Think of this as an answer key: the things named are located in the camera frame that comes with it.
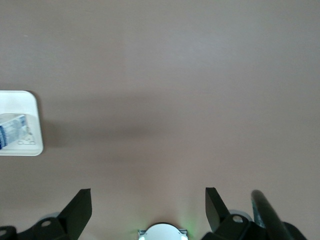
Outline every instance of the beige surface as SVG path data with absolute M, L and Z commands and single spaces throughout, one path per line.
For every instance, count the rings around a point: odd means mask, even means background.
M 0 88 L 39 99 L 45 151 L 0 158 L 0 225 L 91 188 L 81 240 L 158 221 L 199 240 L 205 187 L 262 190 L 319 239 L 320 2 L 2 0 Z

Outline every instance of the white tray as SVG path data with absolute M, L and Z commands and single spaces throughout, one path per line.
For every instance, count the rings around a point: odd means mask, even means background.
M 0 91 L 0 114 L 25 114 L 28 135 L 3 149 L 0 155 L 37 156 L 44 149 L 37 100 L 28 91 Z

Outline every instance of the blue and white package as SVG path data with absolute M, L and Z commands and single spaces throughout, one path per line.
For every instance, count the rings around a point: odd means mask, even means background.
M 0 150 L 28 134 L 24 114 L 0 114 Z

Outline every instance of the white round device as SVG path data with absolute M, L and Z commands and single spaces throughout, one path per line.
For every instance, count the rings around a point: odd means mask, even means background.
M 146 231 L 139 231 L 139 240 L 188 240 L 187 230 L 167 223 L 159 223 Z

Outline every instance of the black cable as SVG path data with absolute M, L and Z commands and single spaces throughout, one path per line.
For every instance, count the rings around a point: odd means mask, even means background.
M 261 191 L 254 190 L 251 198 L 254 220 L 258 225 L 265 226 L 270 240 L 294 240 Z

